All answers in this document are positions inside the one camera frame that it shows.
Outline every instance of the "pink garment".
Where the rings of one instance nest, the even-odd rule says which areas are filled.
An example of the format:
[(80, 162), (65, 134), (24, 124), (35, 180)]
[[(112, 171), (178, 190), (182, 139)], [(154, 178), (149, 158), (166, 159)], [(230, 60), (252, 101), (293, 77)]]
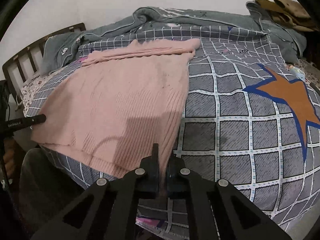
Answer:
[(199, 39), (156, 40), (95, 51), (40, 110), (32, 140), (98, 171), (122, 177), (159, 143), (165, 168), (188, 93)]

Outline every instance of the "stack of clothes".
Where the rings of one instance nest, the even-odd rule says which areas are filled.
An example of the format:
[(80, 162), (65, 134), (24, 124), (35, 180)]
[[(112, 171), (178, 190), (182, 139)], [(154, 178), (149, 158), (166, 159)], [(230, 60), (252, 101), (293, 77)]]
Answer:
[(267, 10), (275, 23), (301, 32), (319, 31), (306, 10), (292, 0), (256, 0), (261, 8)]

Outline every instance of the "checkered bed sheet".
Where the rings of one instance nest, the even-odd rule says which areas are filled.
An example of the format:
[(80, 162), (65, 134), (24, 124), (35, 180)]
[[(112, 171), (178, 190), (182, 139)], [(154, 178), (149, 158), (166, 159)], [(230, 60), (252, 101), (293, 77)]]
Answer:
[[(285, 70), (280, 50), (269, 43), (267, 34), (223, 26), (162, 28), (82, 45), (77, 57), (93, 50), (125, 47), (134, 39), (192, 37), (201, 38), (201, 47), (189, 63), (189, 94), (174, 153), (206, 179), (228, 179), (286, 229), (319, 198), (320, 132), (308, 127), (308, 152), (303, 162), (290, 108), (243, 91), (271, 77), (257, 63), (288, 80), (296, 78)], [(80, 65), (79, 61), (71, 63), (44, 85), (27, 115), (36, 115), (51, 91)], [(319, 116), (319, 96), (311, 87), (308, 92)], [(52, 163), (68, 171), (83, 188), (98, 178), (115, 179), (60, 153), (46, 151)], [(139, 218), (137, 223), (165, 239), (188, 238), (186, 208), (181, 200), (141, 200), (138, 216), (159, 220), (158, 228)]]

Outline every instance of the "triangular cutout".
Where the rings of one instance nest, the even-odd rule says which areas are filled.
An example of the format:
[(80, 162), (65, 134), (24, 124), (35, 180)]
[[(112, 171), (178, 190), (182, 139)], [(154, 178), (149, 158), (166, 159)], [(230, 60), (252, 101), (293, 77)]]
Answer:
[(260, 218), (246, 207), (237, 197), (232, 196), (231, 202), (236, 210), (243, 229), (254, 227), (261, 222)]
[(68, 214), (63, 218), (63, 222), (71, 225), (77, 229), (80, 229), (84, 219), (87, 216), (89, 208), (91, 207), (94, 200), (93, 195), (87, 196), (78, 205), (76, 205)]

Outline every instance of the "orange star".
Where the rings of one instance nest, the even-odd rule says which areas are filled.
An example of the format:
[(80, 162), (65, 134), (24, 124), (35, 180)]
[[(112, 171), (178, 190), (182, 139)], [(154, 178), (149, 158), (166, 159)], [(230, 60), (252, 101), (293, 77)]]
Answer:
[(258, 65), (272, 77), (243, 90), (270, 98), (276, 103), (286, 104), (290, 107), (302, 146), (303, 161), (305, 161), (307, 157), (308, 125), (320, 129), (320, 119), (309, 99), (307, 87), (300, 79), (288, 81), (264, 65)]

